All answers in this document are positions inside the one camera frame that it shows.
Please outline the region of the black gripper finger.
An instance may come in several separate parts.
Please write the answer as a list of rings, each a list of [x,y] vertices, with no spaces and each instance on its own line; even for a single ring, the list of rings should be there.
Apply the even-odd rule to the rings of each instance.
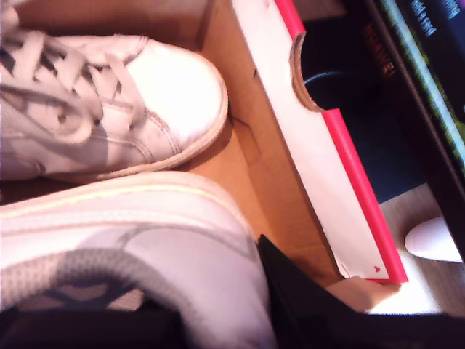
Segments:
[[[188,348],[180,314],[153,301],[135,311],[44,310],[1,314],[2,348]]]
[[[346,329],[359,326],[358,313],[308,278],[271,240],[262,235],[257,247],[276,318],[302,329]]]

